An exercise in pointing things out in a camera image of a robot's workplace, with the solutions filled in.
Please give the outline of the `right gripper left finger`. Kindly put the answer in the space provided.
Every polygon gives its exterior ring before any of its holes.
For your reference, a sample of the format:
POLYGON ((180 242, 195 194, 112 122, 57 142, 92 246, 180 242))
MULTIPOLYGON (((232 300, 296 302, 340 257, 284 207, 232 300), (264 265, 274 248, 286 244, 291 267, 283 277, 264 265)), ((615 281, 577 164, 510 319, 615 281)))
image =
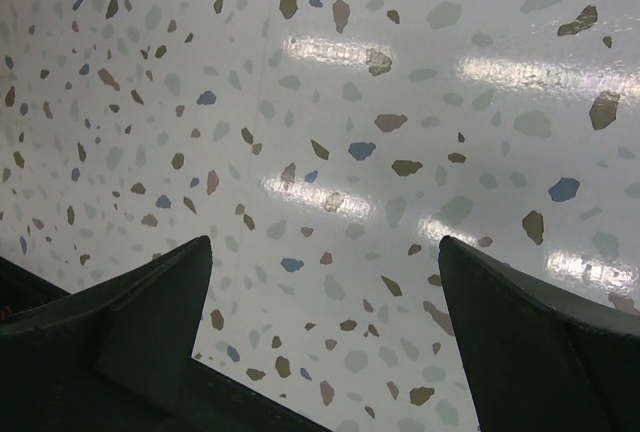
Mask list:
POLYGON ((192 355, 208 237, 69 293, 1 264, 5 431, 315 431, 192 355))

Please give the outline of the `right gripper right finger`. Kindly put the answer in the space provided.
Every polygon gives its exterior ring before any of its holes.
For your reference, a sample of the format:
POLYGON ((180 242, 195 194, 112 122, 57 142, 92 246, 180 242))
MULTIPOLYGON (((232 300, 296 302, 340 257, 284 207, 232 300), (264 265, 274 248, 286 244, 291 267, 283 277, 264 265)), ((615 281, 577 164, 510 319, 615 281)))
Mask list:
POLYGON ((638 430, 638 317, 451 236, 438 265, 481 430, 638 430))

